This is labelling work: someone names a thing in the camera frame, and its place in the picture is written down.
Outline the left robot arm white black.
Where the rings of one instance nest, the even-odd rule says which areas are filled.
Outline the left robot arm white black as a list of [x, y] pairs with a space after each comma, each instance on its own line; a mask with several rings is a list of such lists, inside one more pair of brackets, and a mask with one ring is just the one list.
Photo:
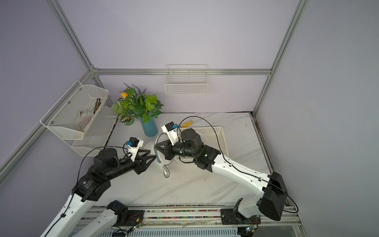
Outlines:
[[117, 156], [118, 146], [103, 146], [93, 165], [84, 176], [77, 176], [77, 182], [72, 188], [63, 208], [41, 234], [43, 237], [66, 237], [82, 219], [84, 214], [94, 206], [107, 189], [111, 180], [130, 171], [141, 174], [157, 158], [151, 151], [138, 149], [134, 160]]

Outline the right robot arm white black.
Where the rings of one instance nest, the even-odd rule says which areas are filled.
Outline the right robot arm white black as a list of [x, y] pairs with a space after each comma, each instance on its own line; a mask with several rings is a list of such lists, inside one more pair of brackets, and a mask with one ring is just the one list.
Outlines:
[[192, 158], [198, 168], [228, 177], [251, 190], [255, 194], [253, 199], [240, 199], [237, 207], [237, 212], [245, 218], [262, 214], [274, 221], [281, 220], [288, 191], [279, 173], [258, 172], [233, 161], [221, 150], [205, 145], [192, 128], [181, 134], [167, 131], [166, 135], [167, 140], [154, 145], [155, 152], [161, 153], [165, 160]]

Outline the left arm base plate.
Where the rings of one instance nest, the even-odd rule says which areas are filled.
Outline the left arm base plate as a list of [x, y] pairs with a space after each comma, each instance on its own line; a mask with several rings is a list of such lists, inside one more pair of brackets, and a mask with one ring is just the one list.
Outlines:
[[115, 226], [136, 226], [142, 223], [144, 218], [144, 210], [126, 210], [117, 216], [117, 222]]

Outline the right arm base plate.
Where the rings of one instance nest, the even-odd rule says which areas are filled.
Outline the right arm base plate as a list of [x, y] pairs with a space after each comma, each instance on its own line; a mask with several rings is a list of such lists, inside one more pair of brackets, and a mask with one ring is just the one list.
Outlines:
[[254, 215], [250, 218], [244, 217], [238, 211], [233, 209], [221, 209], [221, 222], [223, 225], [259, 225], [261, 219], [259, 216]]

